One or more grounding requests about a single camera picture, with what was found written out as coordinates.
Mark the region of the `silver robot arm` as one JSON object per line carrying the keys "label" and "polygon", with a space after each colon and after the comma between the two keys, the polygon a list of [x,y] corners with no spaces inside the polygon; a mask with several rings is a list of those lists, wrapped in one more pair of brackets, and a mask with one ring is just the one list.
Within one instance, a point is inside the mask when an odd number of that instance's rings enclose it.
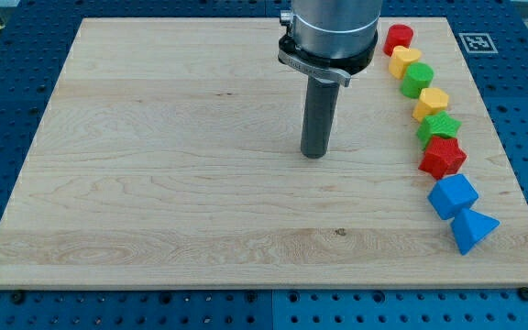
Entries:
{"label": "silver robot arm", "polygon": [[371,62],[381,0],[293,0],[280,12],[286,27],[278,60],[323,83],[349,86]]}

